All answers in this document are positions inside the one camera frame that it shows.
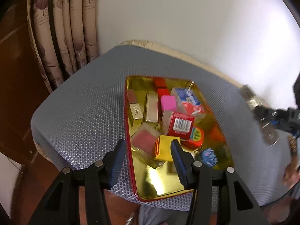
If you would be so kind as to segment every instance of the wooden cabinet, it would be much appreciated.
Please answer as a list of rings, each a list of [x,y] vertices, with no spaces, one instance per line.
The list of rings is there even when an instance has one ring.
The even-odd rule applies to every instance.
[[[30,43],[26,0],[15,0],[0,21],[0,152],[20,164],[36,152],[30,120],[49,92]]]

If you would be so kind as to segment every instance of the white wall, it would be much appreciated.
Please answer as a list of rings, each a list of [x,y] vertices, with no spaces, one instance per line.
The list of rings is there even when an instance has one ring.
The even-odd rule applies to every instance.
[[[282,0],[98,0],[104,53],[151,40],[249,84],[275,108],[295,106],[300,29]]]
[[[0,203],[9,216],[11,216],[14,186],[21,166],[0,153]]]

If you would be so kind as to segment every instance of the metal tin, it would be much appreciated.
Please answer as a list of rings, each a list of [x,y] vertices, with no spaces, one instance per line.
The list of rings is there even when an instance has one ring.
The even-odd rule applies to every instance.
[[[143,76],[129,76],[125,81],[125,89],[124,89],[124,100],[127,104],[124,104],[124,119],[125,119],[125,131],[126,131],[126,140],[127,140],[127,149],[128,149],[128,159],[129,159],[129,166],[131,172],[131,181],[133,191],[136,197],[141,201],[153,201],[163,198],[169,198],[174,195],[183,194],[186,192],[190,192],[190,190],[184,189],[183,185],[180,183],[176,169],[173,166],[172,162],[164,162],[162,166],[158,166],[157,168],[152,168],[151,166],[147,165],[145,161],[143,161],[140,155],[135,151],[132,150],[130,137],[140,128],[140,125],[132,125],[130,122],[130,114],[131,110],[129,109],[129,104],[127,100],[127,90],[134,89],[135,96],[137,99],[138,104],[140,105],[141,111],[145,112],[145,99],[146,94],[148,92],[155,93],[155,84],[154,84],[153,77],[143,77]],[[206,116],[200,121],[194,123],[195,126],[201,128],[204,131],[204,141],[201,147],[204,149],[212,148],[216,156],[219,160],[218,164],[214,166],[214,169],[219,170],[226,170],[227,167],[233,167],[233,161],[230,156],[230,153],[222,154],[220,158],[218,153],[221,151],[216,150],[223,150],[223,147],[226,147],[224,150],[228,149],[226,141],[220,141],[215,139],[207,138],[209,136],[209,132],[211,129],[217,125],[217,121],[209,108],[205,98],[203,97],[202,93],[198,89],[196,84],[192,84],[190,80],[184,79],[171,79],[171,78],[164,78],[166,81],[167,89],[169,91],[172,90],[174,87],[190,87],[197,98],[203,104],[203,107],[206,111]],[[158,115],[158,123],[161,121],[160,115]],[[162,133],[161,125],[159,124],[156,127],[156,130]],[[190,149],[186,145],[181,145],[183,149],[187,152],[190,152],[193,156],[194,151]]]

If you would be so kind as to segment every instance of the person's hand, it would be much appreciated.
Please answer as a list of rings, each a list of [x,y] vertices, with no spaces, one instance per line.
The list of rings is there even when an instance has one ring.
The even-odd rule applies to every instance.
[[[278,224],[286,220],[290,213],[290,205],[292,197],[282,198],[279,202],[275,202],[273,205],[268,205],[264,209],[264,214],[270,224]]]
[[[291,189],[300,180],[300,172],[298,171],[298,158],[292,157],[291,163],[286,167],[283,175],[283,184]]]

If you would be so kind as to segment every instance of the yellow box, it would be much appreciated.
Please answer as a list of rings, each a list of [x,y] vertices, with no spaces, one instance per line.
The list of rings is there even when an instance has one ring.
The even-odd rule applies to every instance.
[[[179,137],[161,135],[155,142],[155,159],[159,161],[172,162],[173,158],[171,155],[171,141],[178,140]]]

